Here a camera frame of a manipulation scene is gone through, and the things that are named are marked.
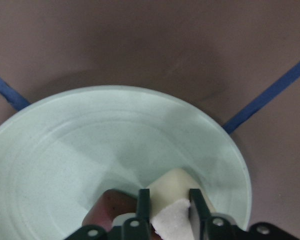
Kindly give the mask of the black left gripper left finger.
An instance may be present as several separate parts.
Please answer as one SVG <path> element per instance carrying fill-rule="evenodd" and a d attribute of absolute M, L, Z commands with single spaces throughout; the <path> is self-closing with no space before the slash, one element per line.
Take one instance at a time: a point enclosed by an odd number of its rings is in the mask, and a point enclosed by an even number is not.
<path fill-rule="evenodd" d="M 150 239 L 150 190 L 140 189 L 134 217 L 124 221 L 122 225 L 123 240 Z"/>

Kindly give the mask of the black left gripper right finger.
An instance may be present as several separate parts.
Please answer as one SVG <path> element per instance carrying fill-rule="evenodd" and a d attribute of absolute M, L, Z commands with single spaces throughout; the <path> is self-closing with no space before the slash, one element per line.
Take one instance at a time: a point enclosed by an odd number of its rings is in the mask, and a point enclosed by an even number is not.
<path fill-rule="evenodd" d="M 189 190 L 189 221 L 195 240 L 237 240 L 234 219 L 223 213 L 212 213 L 200 189 Z"/>

